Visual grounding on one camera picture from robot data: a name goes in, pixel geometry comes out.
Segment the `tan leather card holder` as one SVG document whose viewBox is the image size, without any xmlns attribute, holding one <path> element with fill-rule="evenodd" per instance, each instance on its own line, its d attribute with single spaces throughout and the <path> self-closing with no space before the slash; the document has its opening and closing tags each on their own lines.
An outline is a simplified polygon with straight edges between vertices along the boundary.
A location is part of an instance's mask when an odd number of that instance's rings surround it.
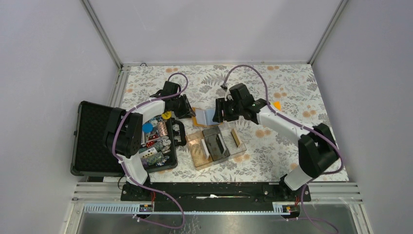
<svg viewBox="0 0 413 234">
<path fill-rule="evenodd" d="M 215 109 L 200 109 L 192 108 L 195 113 L 195 116 L 192 117 L 192 123 L 195 127 L 208 127 L 216 126 L 220 123 L 213 121 L 213 116 L 215 114 Z"/>
</svg>

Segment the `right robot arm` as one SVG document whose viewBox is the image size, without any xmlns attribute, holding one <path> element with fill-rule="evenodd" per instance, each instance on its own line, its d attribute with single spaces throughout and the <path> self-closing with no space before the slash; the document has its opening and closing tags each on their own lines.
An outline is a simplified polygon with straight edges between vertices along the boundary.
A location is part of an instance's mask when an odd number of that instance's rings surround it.
<svg viewBox="0 0 413 234">
<path fill-rule="evenodd" d="M 293 200 L 299 194 L 300 187 L 319 177 L 339 159 L 337 146 L 327 125 L 305 126 L 275 111 L 267 100 L 254 99 L 243 83 L 232 86 L 226 97 L 215 100 L 213 121 L 230 122 L 239 117 L 284 135 L 298 147 L 298 166 L 281 179 L 283 185 L 279 193 L 284 200 Z"/>
</svg>

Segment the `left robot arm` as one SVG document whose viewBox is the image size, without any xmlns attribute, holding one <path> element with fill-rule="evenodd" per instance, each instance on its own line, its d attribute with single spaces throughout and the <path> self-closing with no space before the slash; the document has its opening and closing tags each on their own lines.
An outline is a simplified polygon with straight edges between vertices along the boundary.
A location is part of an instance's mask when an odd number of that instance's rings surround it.
<svg viewBox="0 0 413 234">
<path fill-rule="evenodd" d="M 142 143 L 142 127 L 151 118 L 171 111 L 177 118 L 191 118 L 195 112 L 177 83 L 165 81 L 163 89 L 129 111 L 113 108 L 103 136 L 104 146 L 121 165 L 127 182 L 134 184 L 132 194 L 146 200 L 151 194 L 146 184 L 148 173 L 136 154 Z"/>
</svg>

